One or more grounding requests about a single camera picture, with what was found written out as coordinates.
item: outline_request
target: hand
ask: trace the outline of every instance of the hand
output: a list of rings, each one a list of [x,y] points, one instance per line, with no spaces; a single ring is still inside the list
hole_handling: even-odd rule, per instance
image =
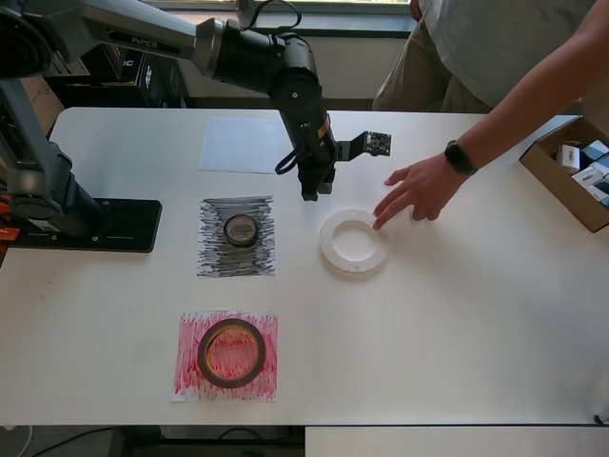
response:
[[[410,0],[410,15],[417,22],[421,20],[422,13],[421,7],[419,7],[419,0]]]
[[[377,220],[373,229],[380,229],[410,205],[415,207],[412,214],[415,221],[425,218],[435,221],[467,178],[450,165],[443,153],[405,169],[398,169],[384,183],[387,186],[401,183],[374,209],[373,214]]]

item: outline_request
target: brown tape roll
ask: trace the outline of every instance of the brown tape roll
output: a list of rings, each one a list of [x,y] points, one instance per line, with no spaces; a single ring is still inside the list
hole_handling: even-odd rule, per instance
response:
[[[240,378],[224,378],[220,376],[209,365],[209,360],[207,358],[209,348],[214,340],[225,331],[231,329],[239,329],[249,333],[256,342],[256,348],[258,349],[256,354],[256,362],[254,362],[252,368]],[[253,324],[237,318],[225,319],[211,326],[209,330],[206,331],[205,335],[203,335],[201,343],[199,344],[199,352],[197,353],[197,363],[199,364],[199,369],[205,378],[214,386],[223,388],[236,388],[249,384],[263,370],[265,360],[266,345],[262,333]]]

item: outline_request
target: window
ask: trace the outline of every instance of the window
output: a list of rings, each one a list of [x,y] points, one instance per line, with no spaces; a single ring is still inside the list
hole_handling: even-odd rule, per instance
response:
[[[262,0],[141,0],[166,10],[255,10]],[[336,12],[362,14],[408,14],[410,0],[289,0],[301,12]],[[289,11],[280,3],[265,11]]]

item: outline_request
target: black scribbles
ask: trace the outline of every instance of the black scribbles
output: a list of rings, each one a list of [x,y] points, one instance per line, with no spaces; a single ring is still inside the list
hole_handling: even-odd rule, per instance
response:
[[[225,223],[235,214],[247,214],[258,224],[259,238],[251,248],[235,248],[225,238]],[[223,278],[262,274],[275,274],[273,197],[202,200],[197,276]]]

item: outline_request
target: clear tape roll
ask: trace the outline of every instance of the clear tape roll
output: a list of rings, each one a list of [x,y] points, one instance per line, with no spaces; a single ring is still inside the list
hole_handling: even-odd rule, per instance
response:
[[[374,216],[363,209],[344,209],[326,219],[320,230],[320,248],[327,261],[338,270],[352,274],[363,274],[380,267],[389,254],[389,239],[382,230],[372,228]],[[336,229],[345,223],[360,223],[374,240],[374,251],[363,260],[343,257],[334,245]]]

